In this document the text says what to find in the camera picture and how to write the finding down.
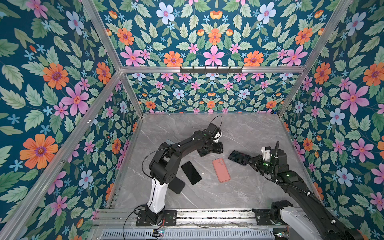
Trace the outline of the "pink phone case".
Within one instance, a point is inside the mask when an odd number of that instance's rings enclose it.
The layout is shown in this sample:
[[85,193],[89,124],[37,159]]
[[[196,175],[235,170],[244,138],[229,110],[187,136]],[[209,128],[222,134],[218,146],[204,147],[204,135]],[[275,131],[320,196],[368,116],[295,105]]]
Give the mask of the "pink phone case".
[[223,158],[213,160],[212,163],[220,183],[225,183],[231,180],[231,176]]

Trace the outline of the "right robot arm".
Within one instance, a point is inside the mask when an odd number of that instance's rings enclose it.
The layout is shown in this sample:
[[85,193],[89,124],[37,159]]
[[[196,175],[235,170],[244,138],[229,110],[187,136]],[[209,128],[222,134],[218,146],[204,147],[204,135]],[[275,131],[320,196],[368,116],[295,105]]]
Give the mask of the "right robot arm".
[[246,160],[248,166],[269,181],[280,186],[304,211],[306,218],[297,213],[289,201],[272,203],[270,219],[286,223],[305,240],[362,240],[357,229],[350,229],[339,221],[311,192],[303,178],[290,170],[287,155],[279,147],[268,147],[262,154]]

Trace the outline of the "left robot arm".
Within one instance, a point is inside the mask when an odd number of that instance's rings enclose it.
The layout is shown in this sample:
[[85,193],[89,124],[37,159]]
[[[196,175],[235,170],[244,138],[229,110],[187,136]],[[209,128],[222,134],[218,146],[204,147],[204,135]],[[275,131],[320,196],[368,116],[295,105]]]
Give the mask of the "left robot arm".
[[193,151],[197,151],[202,157],[209,153],[221,154],[221,136],[220,127],[210,123],[206,129],[194,131],[190,137],[178,143],[162,143],[155,151],[149,164],[152,187],[145,208],[146,218],[151,224],[157,225],[164,218],[168,185],[176,177],[182,158]]

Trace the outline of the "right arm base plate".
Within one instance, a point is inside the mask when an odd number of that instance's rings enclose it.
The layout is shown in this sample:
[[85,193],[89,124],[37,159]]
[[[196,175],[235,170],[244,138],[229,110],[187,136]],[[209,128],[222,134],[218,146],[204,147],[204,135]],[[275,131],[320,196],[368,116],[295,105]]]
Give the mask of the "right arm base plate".
[[270,210],[252,209],[252,212],[255,214],[255,219],[259,226],[287,226],[287,223],[285,223],[280,216],[280,210],[274,208]]

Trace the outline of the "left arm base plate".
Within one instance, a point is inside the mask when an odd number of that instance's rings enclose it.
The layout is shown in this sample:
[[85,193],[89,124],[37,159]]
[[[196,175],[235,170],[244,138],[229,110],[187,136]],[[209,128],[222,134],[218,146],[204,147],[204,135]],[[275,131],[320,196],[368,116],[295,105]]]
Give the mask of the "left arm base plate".
[[150,210],[140,210],[137,216],[137,227],[175,226],[177,221],[176,210],[162,210],[155,214]]

